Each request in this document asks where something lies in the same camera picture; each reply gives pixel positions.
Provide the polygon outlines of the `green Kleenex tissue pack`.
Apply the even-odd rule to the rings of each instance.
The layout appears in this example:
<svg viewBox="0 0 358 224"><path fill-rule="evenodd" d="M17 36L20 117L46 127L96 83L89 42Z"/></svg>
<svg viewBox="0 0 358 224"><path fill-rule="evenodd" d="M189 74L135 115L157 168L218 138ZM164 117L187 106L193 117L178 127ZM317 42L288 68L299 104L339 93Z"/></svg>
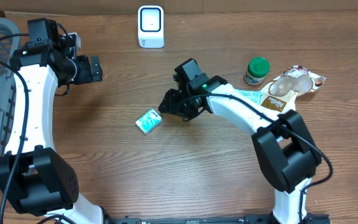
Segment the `green Kleenex tissue pack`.
<svg viewBox="0 0 358 224"><path fill-rule="evenodd" d="M151 108L135 124L144 133L148 134L162 122L162 117Z"/></svg>

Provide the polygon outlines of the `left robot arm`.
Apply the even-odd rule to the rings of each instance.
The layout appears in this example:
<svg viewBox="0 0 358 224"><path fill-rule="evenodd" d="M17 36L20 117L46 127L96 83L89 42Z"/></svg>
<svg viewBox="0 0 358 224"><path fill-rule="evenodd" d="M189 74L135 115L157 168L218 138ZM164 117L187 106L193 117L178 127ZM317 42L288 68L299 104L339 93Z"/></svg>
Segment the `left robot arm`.
<svg viewBox="0 0 358 224"><path fill-rule="evenodd" d="M29 41L6 64L14 77L12 125L0 156L3 205L42 222L111 223L103 207L80 194L74 169L56 152L53 100L61 86L100 82L99 58L77 55L80 37L46 18L27 23Z"/></svg>

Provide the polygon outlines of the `clear bagged bread pack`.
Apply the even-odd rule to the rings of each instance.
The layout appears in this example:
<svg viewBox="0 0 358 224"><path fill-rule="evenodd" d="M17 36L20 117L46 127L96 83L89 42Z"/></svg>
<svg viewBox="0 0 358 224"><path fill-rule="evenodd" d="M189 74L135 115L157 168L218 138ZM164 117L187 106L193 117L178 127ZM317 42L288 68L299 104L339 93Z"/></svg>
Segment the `clear bagged bread pack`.
<svg viewBox="0 0 358 224"><path fill-rule="evenodd" d="M325 80L301 65L293 65L261 89L260 105L280 113L295 111L296 98L317 91Z"/></svg>

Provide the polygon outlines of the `green lidded jar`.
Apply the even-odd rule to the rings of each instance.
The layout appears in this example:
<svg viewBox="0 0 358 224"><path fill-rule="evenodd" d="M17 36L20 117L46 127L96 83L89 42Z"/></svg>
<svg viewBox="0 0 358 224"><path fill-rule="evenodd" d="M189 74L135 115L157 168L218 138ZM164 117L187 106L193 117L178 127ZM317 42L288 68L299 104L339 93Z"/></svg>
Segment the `green lidded jar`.
<svg viewBox="0 0 358 224"><path fill-rule="evenodd" d="M244 74L244 81L251 86L260 85L270 70L269 61L263 57L253 58Z"/></svg>

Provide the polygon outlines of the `light green wipes packet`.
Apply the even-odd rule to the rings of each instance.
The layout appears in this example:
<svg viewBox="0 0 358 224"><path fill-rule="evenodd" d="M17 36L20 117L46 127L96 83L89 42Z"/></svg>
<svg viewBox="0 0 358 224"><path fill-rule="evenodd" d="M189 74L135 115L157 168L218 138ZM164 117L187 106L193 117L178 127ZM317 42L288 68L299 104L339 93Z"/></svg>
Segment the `light green wipes packet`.
<svg viewBox="0 0 358 224"><path fill-rule="evenodd" d="M254 103L260 105L262 99L262 92L261 91L250 91L250 90L237 90L239 94L244 96L245 98L253 101Z"/></svg>

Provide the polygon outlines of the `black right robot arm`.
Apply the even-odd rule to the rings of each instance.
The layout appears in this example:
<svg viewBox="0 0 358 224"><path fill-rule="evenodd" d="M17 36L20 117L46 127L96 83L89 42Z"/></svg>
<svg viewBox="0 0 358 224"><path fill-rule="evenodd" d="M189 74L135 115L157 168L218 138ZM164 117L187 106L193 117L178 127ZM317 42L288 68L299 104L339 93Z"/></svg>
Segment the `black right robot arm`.
<svg viewBox="0 0 358 224"><path fill-rule="evenodd" d="M175 68L178 88L166 92L158 110L190 121L202 112L220 116L252 138L260 170L275 190L275 204L267 223L315 223L306 211L306 192L322 161L303 118L293 110L284 114L242 96L220 76L208 77L195 59Z"/></svg>

